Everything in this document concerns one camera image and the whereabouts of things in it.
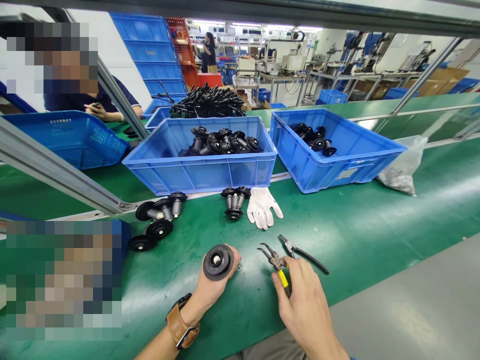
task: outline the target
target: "black hair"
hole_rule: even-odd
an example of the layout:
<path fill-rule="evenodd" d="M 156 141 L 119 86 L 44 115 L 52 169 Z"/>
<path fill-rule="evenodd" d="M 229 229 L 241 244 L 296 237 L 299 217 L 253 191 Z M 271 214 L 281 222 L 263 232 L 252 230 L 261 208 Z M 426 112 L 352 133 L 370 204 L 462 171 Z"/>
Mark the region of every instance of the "black hair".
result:
<path fill-rule="evenodd" d="M 213 44 L 213 47 L 216 48 L 214 35 L 211 32 L 207 32 L 205 36 L 210 39 L 210 42 Z"/>

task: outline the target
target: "pants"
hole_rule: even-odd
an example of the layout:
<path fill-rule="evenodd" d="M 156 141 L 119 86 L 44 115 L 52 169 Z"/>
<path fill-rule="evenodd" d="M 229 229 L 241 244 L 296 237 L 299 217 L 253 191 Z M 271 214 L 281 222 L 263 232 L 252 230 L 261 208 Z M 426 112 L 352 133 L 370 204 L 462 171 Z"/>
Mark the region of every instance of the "pants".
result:
<path fill-rule="evenodd" d="M 290 331 L 282 330 L 223 360 L 309 360 Z"/>
<path fill-rule="evenodd" d="M 208 72 L 210 74 L 217 74 L 219 72 L 217 69 L 217 65 L 208 65 Z"/>

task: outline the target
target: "green workbench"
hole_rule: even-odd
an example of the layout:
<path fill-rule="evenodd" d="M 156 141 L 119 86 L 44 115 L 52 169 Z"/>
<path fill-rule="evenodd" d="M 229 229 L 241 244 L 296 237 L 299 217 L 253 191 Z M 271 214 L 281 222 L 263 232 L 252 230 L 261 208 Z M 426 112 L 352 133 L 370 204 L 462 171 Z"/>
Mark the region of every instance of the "green workbench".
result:
<path fill-rule="evenodd" d="M 326 108 L 346 118 L 359 118 L 388 114 L 399 101 L 399 99 L 362 101 L 344 104 L 301 106 L 299 108 L 290 107 L 288 110 Z M 463 93 L 417 97 L 411 99 L 402 111 L 428 110 L 468 104 L 480 104 L 480 94 Z M 433 134 L 430 139 L 436 141 L 452 138 L 459 130 L 476 119 L 468 115 L 472 111 L 473 109 L 460 110 L 460 112 L 467 114 L 461 118 L 461 121 L 456 121 L 456 117 L 453 117 L 452 120 Z M 249 111 L 248 115 L 260 116 L 267 128 L 269 128 L 271 112 L 272 110 L 254 110 Z M 441 113 L 442 112 L 432 112 L 419 115 L 398 116 L 391 120 L 380 133 L 391 139 L 421 134 L 440 117 Z M 360 124 L 363 126 L 368 125 L 366 121 L 361 121 Z M 121 138 L 128 140 L 122 133 L 122 131 L 128 127 L 127 124 L 110 123 L 107 125 Z M 273 173 L 278 174 L 285 171 L 285 167 L 277 158 Z M 155 195 L 121 163 L 113 166 L 85 170 L 84 173 L 126 202 L 133 203 L 155 197 Z M 94 210 L 88 205 L 8 165 L 0 166 L 0 194 L 2 196 L 0 212 L 13 213 L 33 220 L 56 219 Z"/>
<path fill-rule="evenodd" d="M 0 357 L 133 359 L 163 328 L 170 306 L 195 289 L 203 255 L 215 244 L 228 243 L 242 255 L 241 269 L 201 321 L 193 346 L 179 356 L 222 359 L 284 327 L 270 278 L 273 268 L 256 250 L 260 242 L 285 254 L 277 238 L 283 234 L 319 259 L 330 271 L 328 276 L 317 272 L 332 306 L 480 232 L 479 149 L 480 138 L 426 149 L 414 176 L 418 197 L 377 181 L 312 194 L 301 193 L 291 178 L 273 182 L 270 191 L 284 218 L 275 218 L 268 231 L 250 224 L 246 215 L 229 221 L 219 194 L 189 200 L 171 235 L 150 252 L 127 255 L 121 341 L 9 341 L 4 308 Z M 114 218 L 131 223 L 136 234 L 146 226 L 133 213 Z M 0 241 L 0 254 L 5 246 Z"/>

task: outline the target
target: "dark blue shirt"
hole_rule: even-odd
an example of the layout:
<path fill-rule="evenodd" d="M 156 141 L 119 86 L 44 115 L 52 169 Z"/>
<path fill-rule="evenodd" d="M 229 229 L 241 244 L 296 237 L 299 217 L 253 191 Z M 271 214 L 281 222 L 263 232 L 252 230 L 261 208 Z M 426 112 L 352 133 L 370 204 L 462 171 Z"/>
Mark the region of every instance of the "dark blue shirt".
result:
<path fill-rule="evenodd" d="M 140 106 L 139 102 L 134 96 L 127 90 L 125 85 L 122 84 L 115 76 L 113 77 L 120 87 L 120 90 L 125 95 L 126 99 L 132 106 Z M 43 85 L 43 100 L 45 101 L 45 109 L 48 111 L 63 111 L 63 110 L 78 110 L 85 111 L 85 106 L 92 103 L 101 103 L 107 113 L 116 113 L 119 111 L 115 104 L 112 102 L 110 96 L 105 92 L 103 87 L 98 84 L 98 95 L 92 97 L 84 93 L 66 93 L 58 89 L 58 86 L 62 86 L 65 80 L 50 80 L 47 84 Z"/>

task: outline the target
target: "white glove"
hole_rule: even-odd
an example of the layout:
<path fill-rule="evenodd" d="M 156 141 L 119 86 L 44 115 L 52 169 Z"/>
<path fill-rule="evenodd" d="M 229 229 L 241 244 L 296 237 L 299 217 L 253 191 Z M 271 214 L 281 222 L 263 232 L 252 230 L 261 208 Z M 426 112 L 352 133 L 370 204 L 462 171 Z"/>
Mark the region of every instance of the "white glove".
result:
<path fill-rule="evenodd" d="M 284 218 L 280 206 L 275 201 L 268 187 L 252 187 L 246 210 L 248 220 L 252 224 L 255 223 L 257 228 L 268 230 L 269 227 L 274 225 L 274 216 L 270 208 L 273 208 L 277 218 Z"/>

